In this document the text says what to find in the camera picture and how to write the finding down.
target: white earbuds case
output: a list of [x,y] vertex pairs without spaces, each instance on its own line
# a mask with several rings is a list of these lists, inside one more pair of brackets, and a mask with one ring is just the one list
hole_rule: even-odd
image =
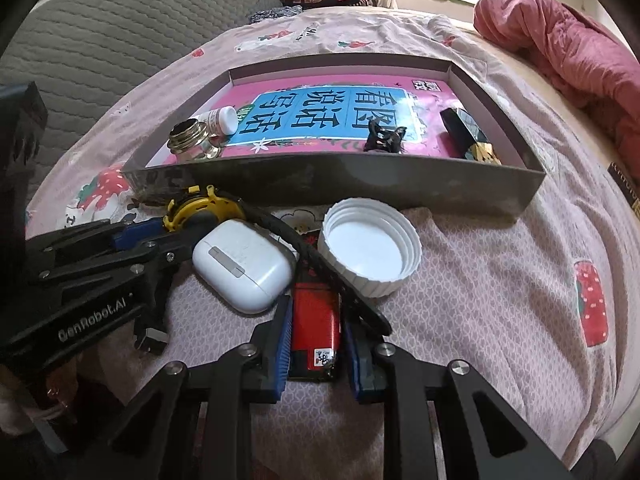
[[234,309],[267,310],[293,280],[296,259],[283,244],[243,220],[227,220],[193,250],[196,272]]

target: metal jar lid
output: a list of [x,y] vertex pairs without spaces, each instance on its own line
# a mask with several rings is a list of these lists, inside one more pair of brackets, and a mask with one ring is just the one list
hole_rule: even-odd
[[178,162],[215,158],[220,154],[220,147],[213,146],[209,137],[210,131],[206,123],[187,119],[171,130],[167,147]]

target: black cat figurine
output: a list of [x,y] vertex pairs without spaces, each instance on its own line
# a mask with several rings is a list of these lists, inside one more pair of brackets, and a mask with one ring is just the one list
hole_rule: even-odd
[[389,153],[400,153],[402,150],[402,139],[406,128],[399,126],[395,130],[388,130],[380,126],[379,119],[369,121],[369,137],[364,145],[364,151],[381,150]]

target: red comforter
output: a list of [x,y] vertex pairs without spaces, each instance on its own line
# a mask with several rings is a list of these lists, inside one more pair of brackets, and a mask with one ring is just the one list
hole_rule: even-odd
[[604,26],[557,0],[480,0],[474,27],[585,110],[640,184],[640,64]]

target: folded clothes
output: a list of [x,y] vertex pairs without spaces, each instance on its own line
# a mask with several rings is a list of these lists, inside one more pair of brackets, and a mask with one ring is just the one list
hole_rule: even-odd
[[320,9],[322,7],[347,7],[347,6],[368,6],[363,0],[283,0],[285,5],[299,5],[304,10]]

